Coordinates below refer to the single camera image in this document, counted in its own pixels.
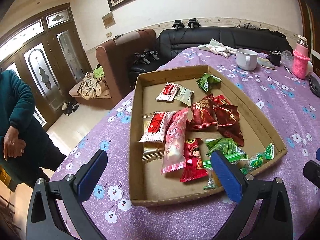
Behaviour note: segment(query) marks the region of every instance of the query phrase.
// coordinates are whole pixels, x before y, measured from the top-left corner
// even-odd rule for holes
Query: green candy wrapper
[[[204,73],[201,78],[196,80],[198,86],[206,92],[208,92],[209,87],[212,83],[219,83],[220,81],[221,81],[221,78],[215,77],[208,73]]]

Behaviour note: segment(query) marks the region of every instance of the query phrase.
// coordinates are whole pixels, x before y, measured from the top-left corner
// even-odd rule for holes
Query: blue gripper pad
[[[73,189],[78,196],[79,203],[90,198],[107,164],[107,153],[104,150],[98,150],[91,160],[77,171]]]
[[[218,153],[217,151],[214,151],[211,154],[210,161],[212,169],[218,176],[230,200],[239,203],[242,199],[242,186],[236,176],[233,174],[233,166],[235,168],[237,167],[234,164],[231,164],[223,154]]]

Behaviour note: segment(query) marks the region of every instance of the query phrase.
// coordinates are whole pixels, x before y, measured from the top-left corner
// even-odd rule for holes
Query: white wall
[[[89,50],[115,35],[175,19],[230,17],[254,20],[302,34],[298,0],[134,0],[113,11],[116,24],[105,29],[107,0],[71,0],[71,10],[84,46]]]

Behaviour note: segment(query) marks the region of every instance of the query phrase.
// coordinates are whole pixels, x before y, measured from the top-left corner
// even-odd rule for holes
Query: floor
[[[60,151],[68,155],[82,138],[108,113],[108,110],[80,105],[70,116],[62,115],[48,130],[49,137]],[[44,169],[50,178],[53,171]],[[32,189],[19,184],[12,193],[0,181],[0,193],[13,205],[14,223],[21,228],[21,239],[26,239],[26,223]]]

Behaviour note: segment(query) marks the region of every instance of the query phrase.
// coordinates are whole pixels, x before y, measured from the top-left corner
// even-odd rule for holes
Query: floral tablecloth
[[[287,155],[258,178],[283,179],[292,209],[294,239],[297,239],[320,206],[318,188],[302,173],[307,161],[316,161],[315,153],[320,147],[320,98],[310,91],[308,82],[289,74],[283,67],[276,70],[258,67],[247,72],[236,66],[235,56],[224,58],[198,48],[184,50],[161,69],[204,64],[223,73],[246,93],[286,143]],[[172,206],[131,205],[128,147],[132,99],[133,92],[84,137],[51,180],[76,173],[98,149],[103,149],[108,153],[108,166],[83,206],[108,240],[212,239],[236,206],[225,193]],[[66,225],[77,236],[65,209],[60,206]],[[255,206],[253,212],[257,213],[258,209]]]

